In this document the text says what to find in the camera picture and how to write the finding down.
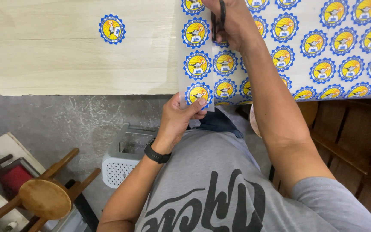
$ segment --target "gray t-shirt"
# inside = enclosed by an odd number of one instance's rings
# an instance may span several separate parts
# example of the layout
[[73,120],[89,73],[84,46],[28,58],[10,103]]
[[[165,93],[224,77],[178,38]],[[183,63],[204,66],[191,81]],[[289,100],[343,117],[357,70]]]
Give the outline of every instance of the gray t-shirt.
[[371,232],[371,214],[339,182],[311,177],[282,197],[243,139],[190,130],[152,187],[137,232]]

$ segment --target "person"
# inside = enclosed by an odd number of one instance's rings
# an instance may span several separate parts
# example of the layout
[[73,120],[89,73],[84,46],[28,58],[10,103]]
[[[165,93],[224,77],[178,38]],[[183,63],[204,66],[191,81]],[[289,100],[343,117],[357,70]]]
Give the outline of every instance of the person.
[[[220,15],[218,0],[201,1]],[[258,128],[291,198],[262,175],[226,116],[201,111],[204,98],[182,110],[177,93],[163,106],[151,144],[171,157],[162,164],[146,151],[106,203],[97,231],[371,232],[371,214],[317,152],[245,1],[224,2],[225,32],[216,39],[227,39],[243,57]],[[200,127],[186,130],[190,119],[199,119]]]

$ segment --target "round wooden stool seat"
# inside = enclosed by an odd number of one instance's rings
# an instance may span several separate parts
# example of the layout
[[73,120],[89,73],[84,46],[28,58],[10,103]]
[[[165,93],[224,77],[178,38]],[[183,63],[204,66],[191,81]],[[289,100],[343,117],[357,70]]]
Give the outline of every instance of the round wooden stool seat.
[[71,211],[68,190],[55,180],[29,180],[21,186],[18,195],[22,205],[40,218],[58,220]]

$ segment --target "wooden stool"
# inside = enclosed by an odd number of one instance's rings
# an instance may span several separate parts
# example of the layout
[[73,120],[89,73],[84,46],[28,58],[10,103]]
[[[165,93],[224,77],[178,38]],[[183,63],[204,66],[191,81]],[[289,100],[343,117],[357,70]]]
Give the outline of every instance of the wooden stool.
[[29,232],[37,232],[48,220],[64,218],[71,211],[75,198],[98,176],[101,172],[96,168],[82,183],[75,182],[66,189],[53,178],[64,168],[79,152],[78,148],[70,151],[62,160],[52,165],[41,176],[25,182],[18,195],[2,208],[0,218],[20,205],[40,217]]

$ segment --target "concrete floor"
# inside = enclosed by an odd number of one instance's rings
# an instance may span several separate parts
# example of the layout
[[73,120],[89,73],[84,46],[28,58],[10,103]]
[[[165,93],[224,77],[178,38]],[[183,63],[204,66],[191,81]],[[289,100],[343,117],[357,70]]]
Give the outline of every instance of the concrete floor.
[[[0,136],[11,132],[45,168],[73,147],[80,148],[79,155],[58,175],[58,180],[62,183],[71,178],[83,180],[101,167],[106,149],[124,122],[144,128],[158,127],[162,106],[170,97],[0,96]],[[250,152],[268,177],[271,163],[263,141],[246,120],[234,113],[234,106],[221,110],[245,134]],[[83,194],[99,217],[113,191],[97,177]]]

